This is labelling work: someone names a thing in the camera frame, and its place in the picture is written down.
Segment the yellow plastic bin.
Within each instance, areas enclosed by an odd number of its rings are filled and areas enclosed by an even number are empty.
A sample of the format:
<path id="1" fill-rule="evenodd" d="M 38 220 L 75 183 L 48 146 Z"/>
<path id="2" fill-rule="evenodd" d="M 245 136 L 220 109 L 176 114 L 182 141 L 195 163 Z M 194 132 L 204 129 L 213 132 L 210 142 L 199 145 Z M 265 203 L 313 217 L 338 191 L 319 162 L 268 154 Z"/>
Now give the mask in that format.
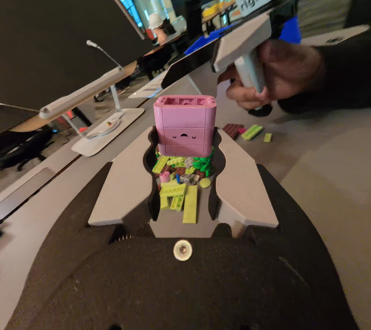
<path id="1" fill-rule="evenodd" d="M 220 3 L 217 3 L 217 4 L 214 4 L 212 5 L 211 7 L 209 8 L 205 8 L 203 11 L 202 11 L 202 17 L 205 18 L 205 17 L 210 17 L 211 15 L 215 14 L 215 13 L 219 13 L 220 11 L 222 11 L 224 8 L 227 8 L 230 6 L 230 3 L 229 2 L 220 2 Z"/>

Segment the laminated paper sheet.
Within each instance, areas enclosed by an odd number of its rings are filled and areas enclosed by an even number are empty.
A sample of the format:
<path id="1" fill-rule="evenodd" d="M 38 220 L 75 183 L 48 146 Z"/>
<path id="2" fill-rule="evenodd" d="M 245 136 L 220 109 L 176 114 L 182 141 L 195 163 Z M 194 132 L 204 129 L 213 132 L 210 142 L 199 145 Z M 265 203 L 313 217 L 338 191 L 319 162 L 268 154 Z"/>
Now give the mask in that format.
<path id="1" fill-rule="evenodd" d="M 167 71 L 161 72 L 154 79 L 149 81 L 146 85 L 141 87 L 136 92 L 133 92 L 128 96 L 130 99 L 140 98 L 140 99 L 151 99 L 153 97 L 160 96 L 163 91 L 166 91 L 168 88 L 162 88 L 161 84 L 166 76 Z"/>

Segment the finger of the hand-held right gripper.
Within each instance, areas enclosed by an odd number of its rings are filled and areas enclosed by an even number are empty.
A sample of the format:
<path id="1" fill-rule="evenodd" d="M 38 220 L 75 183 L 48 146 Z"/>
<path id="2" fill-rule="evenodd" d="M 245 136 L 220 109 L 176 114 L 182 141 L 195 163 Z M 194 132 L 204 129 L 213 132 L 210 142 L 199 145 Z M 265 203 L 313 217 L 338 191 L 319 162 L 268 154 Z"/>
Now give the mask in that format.
<path id="1" fill-rule="evenodd" d="M 271 37 L 271 18 L 263 13 L 218 39 L 212 58 L 213 72 L 222 72 L 243 55 L 250 54 L 256 47 Z"/>

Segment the white desk lamp stand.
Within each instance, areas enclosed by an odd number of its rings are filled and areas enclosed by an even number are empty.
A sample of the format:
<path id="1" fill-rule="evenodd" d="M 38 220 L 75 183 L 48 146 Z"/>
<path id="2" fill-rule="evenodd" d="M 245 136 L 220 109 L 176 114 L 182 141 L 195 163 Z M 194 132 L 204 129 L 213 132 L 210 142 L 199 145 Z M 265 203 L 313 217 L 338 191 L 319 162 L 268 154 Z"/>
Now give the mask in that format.
<path id="1" fill-rule="evenodd" d="M 72 146 L 72 151 L 85 157 L 91 157 L 112 142 L 120 133 L 137 120 L 145 110 L 142 108 L 123 109 L 121 107 L 115 84 L 131 74 L 128 67 L 122 67 L 115 59 L 109 56 L 104 49 L 93 41 L 87 40 L 86 44 L 104 53 L 116 65 L 116 68 L 77 91 L 44 106 L 39 111 L 39 117 L 44 120 L 52 121 L 59 116 L 63 116 L 81 137 L 81 139 Z M 114 99 L 114 113 L 87 134 L 85 132 L 80 132 L 68 117 L 67 112 L 107 88 L 110 88 Z M 107 121 L 113 122 L 114 125 L 111 128 L 107 127 Z"/>

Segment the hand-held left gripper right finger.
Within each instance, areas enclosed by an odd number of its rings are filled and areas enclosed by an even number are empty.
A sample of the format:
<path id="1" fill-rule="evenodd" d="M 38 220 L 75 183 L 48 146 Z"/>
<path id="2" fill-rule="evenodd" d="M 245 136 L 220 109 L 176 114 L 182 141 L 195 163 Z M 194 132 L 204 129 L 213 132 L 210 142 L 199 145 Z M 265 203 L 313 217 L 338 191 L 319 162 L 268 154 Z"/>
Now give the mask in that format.
<path id="1" fill-rule="evenodd" d="M 214 177 L 208 199 L 213 221 L 227 224 L 234 238 L 249 226 L 276 228 L 276 213 L 255 160 L 222 129 L 213 139 Z"/>

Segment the pink toy brick pot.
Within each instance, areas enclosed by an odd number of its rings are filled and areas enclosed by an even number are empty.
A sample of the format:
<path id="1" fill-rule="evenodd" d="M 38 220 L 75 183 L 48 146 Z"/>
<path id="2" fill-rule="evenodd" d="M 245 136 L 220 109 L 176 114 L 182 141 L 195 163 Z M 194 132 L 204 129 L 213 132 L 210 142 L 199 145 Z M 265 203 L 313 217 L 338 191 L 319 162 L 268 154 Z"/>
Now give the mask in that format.
<path id="1" fill-rule="evenodd" d="M 163 156 L 211 155 L 217 108 L 213 96 L 160 96 L 153 107 Z"/>

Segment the brown toy brick plate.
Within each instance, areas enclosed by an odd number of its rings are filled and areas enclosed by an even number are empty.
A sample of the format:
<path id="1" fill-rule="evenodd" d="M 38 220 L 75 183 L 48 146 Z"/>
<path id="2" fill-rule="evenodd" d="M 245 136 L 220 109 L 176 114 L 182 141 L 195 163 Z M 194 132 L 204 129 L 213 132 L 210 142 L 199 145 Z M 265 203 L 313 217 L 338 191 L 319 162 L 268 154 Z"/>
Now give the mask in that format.
<path id="1" fill-rule="evenodd" d="M 242 124 L 226 124 L 222 130 L 233 140 L 237 138 L 239 134 L 241 134 L 240 130 L 244 129 L 244 125 Z"/>

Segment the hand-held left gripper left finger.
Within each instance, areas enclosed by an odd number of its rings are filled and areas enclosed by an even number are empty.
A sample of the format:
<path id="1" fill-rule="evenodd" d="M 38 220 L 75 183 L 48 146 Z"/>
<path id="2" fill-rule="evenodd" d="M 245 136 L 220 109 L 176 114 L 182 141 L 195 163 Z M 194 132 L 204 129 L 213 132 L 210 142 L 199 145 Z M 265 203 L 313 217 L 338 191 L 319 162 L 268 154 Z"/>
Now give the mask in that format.
<path id="1" fill-rule="evenodd" d="M 157 130 L 151 126 L 113 160 L 88 220 L 90 226 L 142 226 L 157 221 L 159 190 L 152 172 L 157 144 Z"/>

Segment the lime ridged toy brick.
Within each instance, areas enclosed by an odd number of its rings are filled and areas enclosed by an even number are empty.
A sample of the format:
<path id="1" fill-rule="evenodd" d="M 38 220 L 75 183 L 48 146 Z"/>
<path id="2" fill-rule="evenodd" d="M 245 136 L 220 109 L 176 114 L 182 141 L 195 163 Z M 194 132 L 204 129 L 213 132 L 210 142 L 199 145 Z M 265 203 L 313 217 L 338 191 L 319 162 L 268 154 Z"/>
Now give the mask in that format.
<path id="1" fill-rule="evenodd" d="M 261 131 L 263 130 L 263 127 L 262 126 L 259 126 L 257 124 L 254 124 L 253 126 L 251 126 L 249 129 L 247 129 L 242 135 L 241 137 L 246 140 L 246 141 L 250 141 L 252 140 L 254 137 L 256 137 Z"/>

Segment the black monitor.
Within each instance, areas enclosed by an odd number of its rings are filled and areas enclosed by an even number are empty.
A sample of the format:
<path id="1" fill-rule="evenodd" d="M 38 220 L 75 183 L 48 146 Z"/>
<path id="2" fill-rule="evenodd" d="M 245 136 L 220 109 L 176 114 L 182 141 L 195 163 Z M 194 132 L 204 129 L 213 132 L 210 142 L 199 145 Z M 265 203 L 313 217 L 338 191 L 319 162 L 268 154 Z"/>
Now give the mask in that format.
<path id="1" fill-rule="evenodd" d="M 120 0 L 0 0 L 1 132 L 152 49 Z"/>

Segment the person's right hand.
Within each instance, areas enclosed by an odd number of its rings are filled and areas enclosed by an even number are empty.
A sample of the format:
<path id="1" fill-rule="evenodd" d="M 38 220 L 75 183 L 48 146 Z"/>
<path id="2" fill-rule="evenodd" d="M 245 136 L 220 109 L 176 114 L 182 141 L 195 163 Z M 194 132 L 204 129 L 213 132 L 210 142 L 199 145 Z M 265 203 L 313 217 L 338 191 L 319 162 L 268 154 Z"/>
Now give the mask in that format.
<path id="1" fill-rule="evenodd" d="M 266 87 L 261 93 L 245 87 L 234 65 L 219 75 L 217 83 L 230 81 L 226 95 L 246 110 L 253 110 L 273 101 L 317 91 L 325 76 L 325 64 L 316 48 L 269 39 L 257 48 Z"/>

